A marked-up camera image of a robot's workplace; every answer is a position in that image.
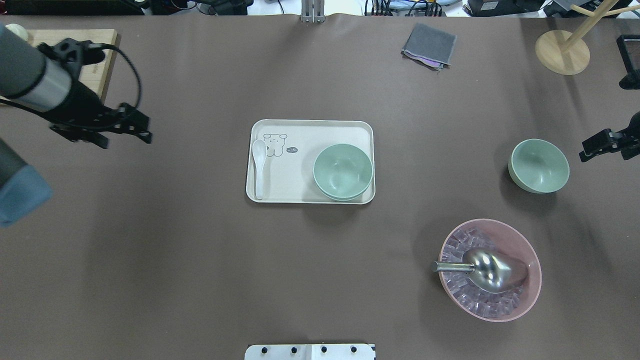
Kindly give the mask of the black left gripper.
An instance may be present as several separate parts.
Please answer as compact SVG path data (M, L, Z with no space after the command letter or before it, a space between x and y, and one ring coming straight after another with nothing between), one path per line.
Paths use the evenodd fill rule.
M132 135L146 144L153 142L150 118L134 106L121 103L118 111L103 105L98 95L78 80L73 80L62 101L49 112L49 129L71 142L89 142L107 146L102 132Z

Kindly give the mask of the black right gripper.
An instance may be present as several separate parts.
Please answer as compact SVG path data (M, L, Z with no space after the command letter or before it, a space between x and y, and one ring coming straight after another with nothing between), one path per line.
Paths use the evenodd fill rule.
M579 158L583 163L599 155L620 151L625 161L637 157L640 154L640 112L631 117L628 127L621 132L603 129L588 137L582 142L582 149Z

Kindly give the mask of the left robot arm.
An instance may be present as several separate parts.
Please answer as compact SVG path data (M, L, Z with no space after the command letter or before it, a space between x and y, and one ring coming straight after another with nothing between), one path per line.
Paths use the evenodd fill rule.
M1 103L48 121L50 129L71 142L89 142L105 150L106 132L153 141L150 119L139 109L142 82L137 69L135 104L110 108L100 96L80 82L84 66L101 63L105 51L122 51L109 43L66 38L51 46L36 47L1 27ZM51 198L53 191L34 166L28 164L6 142L1 148L0 222L9 227Z

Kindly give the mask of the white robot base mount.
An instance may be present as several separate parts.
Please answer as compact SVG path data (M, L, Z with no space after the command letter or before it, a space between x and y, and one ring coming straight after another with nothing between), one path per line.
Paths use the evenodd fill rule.
M252 344L244 353L245 360L375 360L374 344L367 343L303 343Z

